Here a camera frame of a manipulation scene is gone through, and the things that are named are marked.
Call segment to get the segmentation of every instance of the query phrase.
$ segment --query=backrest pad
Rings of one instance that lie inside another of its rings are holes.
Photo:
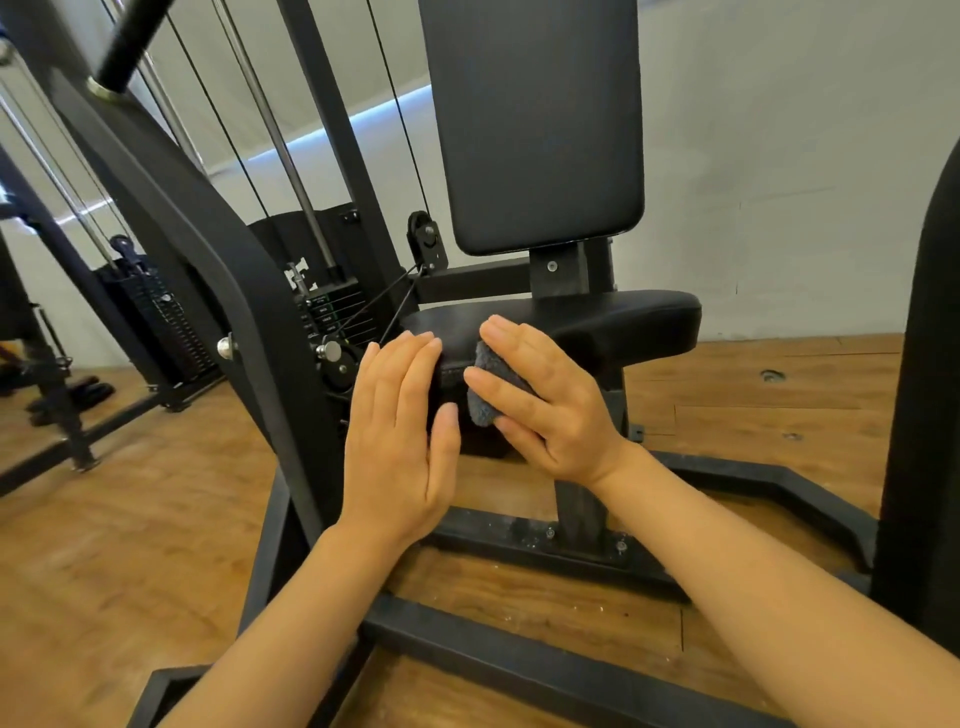
[[[420,18],[464,252],[639,221],[636,0],[420,0]]]

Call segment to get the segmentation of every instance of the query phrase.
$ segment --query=black seat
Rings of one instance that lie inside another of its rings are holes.
[[[564,247],[580,246],[586,261],[588,243],[576,241],[636,225],[644,206],[636,0],[420,0],[420,19],[458,247],[534,251],[533,270]],[[494,313],[543,330],[596,376],[696,345],[696,297],[610,291],[612,276],[602,289],[610,292],[599,292],[567,265],[550,266],[550,293],[577,295],[546,297],[532,280],[532,299],[454,303],[402,320],[444,339],[442,399],[466,392],[462,372]]]

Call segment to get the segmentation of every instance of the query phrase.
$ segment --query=seat cushion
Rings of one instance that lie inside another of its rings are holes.
[[[418,311],[402,324],[414,333],[433,331],[444,340],[437,383],[446,390],[462,382],[463,370],[476,357],[480,325],[494,313],[540,329],[597,376],[690,351],[697,343],[701,307],[696,296],[679,291],[616,291],[453,303]]]

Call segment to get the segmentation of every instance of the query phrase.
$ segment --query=person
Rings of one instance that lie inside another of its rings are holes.
[[[548,336],[497,316],[480,334],[537,393],[467,369],[468,386],[504,413],[504,437],[535,467],[595,493],[798,725],[960,725],[960,660],[622,438],[593,377]],[[340,519],[163,728],[306,725],[397,559],[453,499],[456,405],[443,405],[427,434],[442,347],[409,332],[369,346]]]

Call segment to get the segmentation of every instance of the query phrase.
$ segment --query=hand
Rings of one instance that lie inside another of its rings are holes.
[[[534,397],[476,367],[464,380],[503,412],[494,424],[529,463],[593,491],[616,470],[629,443],[613,426],[596,381],[542,331],[491,316],[480,336],[526,379]]]
[[[360,362],[347,433],[344,507],[338,527],[396,558],[437,525],[453,500],[460,427],[445,404],[427,440],[427,391],[443,344],[432,333],[401,333]]]

